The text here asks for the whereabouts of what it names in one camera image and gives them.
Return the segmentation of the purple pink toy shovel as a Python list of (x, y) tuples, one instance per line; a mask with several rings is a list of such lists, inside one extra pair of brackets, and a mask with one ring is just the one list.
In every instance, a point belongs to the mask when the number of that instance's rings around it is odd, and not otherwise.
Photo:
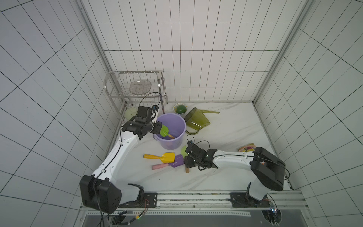
[(153, 165), (152, 166), (152, 170), (158, 170), (158, 169), (162, 169), (162, 168), (168, 167), (168, 166), (171, 166), (171, 167), (175, 168), (175, 167), (178, 167), (178, 166), (182, 166), (183, 164), (184, 164), (184, 162), (183, 162), (183, 156), (182, 156), (182, 154), (180, 154), (180, 155), (177, 155), (175, 157), (175, 161), (174, 162)]

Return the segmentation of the green trowel orange handle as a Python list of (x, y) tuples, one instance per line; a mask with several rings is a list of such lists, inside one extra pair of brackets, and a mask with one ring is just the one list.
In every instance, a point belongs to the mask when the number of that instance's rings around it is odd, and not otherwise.
[(172, 136), (171, 134), (169, 134), (169, 129), (165, 125), (162, 125), (162, 128), (160, 130), (160, 135), (162, 137), (169, 137), (171, 139), (174, 139), (175, 138), (174, 136)]

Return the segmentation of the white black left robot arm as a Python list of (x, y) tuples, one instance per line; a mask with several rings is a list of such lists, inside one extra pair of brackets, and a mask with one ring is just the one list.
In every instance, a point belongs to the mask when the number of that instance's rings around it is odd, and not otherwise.
[(79, 183), (82, 204), (107, 214), (125, 204), (144, 203), (144, 188), (122, 180), (122, 166), (127, 156), (147, 134), (159, 134), (159, 107), (139, 106), (137, 113), (119, 129), (119, 139), (109, 155), (92, 175), (84, 175)]

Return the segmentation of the yellow plastic toy shovel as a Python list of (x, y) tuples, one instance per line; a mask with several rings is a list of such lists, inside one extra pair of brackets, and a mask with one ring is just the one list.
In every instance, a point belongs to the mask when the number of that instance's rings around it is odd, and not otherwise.
[(144, 154), (145, 159), (157, 159), (162, 161), (162, 163), (173, 163), (175, 162), (175, 154), (173, 152), (164, 153), (162, 156)]

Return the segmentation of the light green wooden-handle spade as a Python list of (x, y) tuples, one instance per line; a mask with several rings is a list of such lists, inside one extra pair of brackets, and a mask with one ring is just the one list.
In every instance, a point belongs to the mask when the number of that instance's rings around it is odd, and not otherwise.
[[(186, 148), (187, 148), (187, 145), (183, 146), (181, 149), (181, 154), (182, 154), (183, 159), (188, 156), (188, 154), (186, 153)], [(190, 169), (186, 165), (185, 165), (185, 172), (186, 173), (190, 172)]]

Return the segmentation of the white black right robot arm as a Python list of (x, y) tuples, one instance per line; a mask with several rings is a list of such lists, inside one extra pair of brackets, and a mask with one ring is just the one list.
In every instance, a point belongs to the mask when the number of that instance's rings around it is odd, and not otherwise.
[(255, 180), (248, 184), (244, 196), (244, 202), (250, 206), (267, 199), (267, 194), (272, 191), (284, 190), (285, 163), (262, 147), (237, 154), (212, 148), (205, 151), (196, 144), (190, 144), (182, 148), (181, 154), (189, 169), (236, 168), (253, 172)]

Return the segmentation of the purple plastic bucket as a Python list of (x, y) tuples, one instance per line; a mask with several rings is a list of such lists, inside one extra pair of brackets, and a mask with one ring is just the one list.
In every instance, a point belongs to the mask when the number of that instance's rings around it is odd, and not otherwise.
[(186, 122), (178, 114), (168, 113), (157, 118), (158, 122), (161, 122), (163, 126), (168, 129), (168, 135), (162, 136), (161, 134), (154, 135), (153, 138), (160, 143), (160, 145), (167, 150), (174, 150), (181, 146), (183, 141), (183, 135), (186, 131)]

